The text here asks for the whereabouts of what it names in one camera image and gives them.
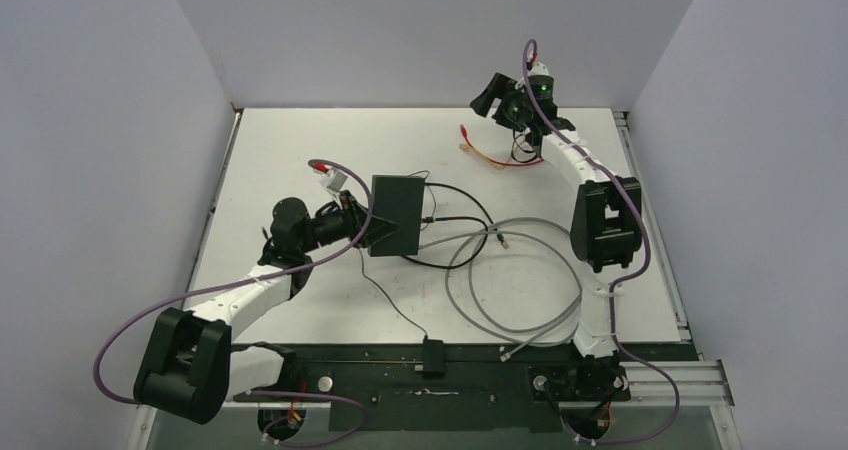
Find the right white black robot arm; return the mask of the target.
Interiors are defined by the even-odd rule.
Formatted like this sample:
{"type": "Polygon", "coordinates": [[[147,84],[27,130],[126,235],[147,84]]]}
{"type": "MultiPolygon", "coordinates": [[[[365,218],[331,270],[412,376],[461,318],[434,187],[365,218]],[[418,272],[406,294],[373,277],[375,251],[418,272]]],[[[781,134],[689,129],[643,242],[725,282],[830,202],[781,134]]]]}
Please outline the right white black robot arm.
{"type": "Polygon", "coordinates": [[[575,192],[569,239],[587,268],[580,277],[580,310],[572,343],[581,359],[565,372],[569,391],[585,399],[626,390],[610,309],[615,303],[609,266],[627,268],[644,242],[641,184],[604,166],[576,126],[558,114],[554,79],[538,60],[516,80],[502,73],[469,104],[475,114],[523,134],[536,156],[552,165],[575,192]]]}

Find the dark grey network switch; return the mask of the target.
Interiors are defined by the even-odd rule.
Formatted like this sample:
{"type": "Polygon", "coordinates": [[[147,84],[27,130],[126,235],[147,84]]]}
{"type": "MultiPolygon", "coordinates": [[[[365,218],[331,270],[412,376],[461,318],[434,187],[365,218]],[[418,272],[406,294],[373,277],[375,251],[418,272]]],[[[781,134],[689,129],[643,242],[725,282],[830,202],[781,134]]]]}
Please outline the dark grey network switch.
{"type": "Polygon", "coordinates": [[[371,257],[416,256],[419,251],[425,180],[410,175],[375,175],[372,178],[373,216],[397,222],[401,229],[368,247],[371,257]]]}

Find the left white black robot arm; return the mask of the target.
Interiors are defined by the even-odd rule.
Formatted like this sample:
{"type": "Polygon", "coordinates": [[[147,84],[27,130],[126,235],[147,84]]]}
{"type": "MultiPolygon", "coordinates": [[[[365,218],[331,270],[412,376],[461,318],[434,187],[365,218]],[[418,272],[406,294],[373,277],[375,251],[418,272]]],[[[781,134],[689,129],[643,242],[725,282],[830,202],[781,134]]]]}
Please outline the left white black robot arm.
{"type": "Polygon", "coordinates": [[[236,365],[234,339],[270,309],[302,291],[315,262],[310,252],[348,240],[375,256],[412,249],[421,221],[421,198],[409,201],[376,193],[369,207],[346,190],[324,210],[309,213],[296,198],[280,200],[256,267],[245,285],[188,310],[168,308],[158,315],[136,377],[133,396],[145,405],[199,424],[209,422],[224,401],[256,387],[271,399],[290,398],[298,373],[284,355],[236,365]]]}

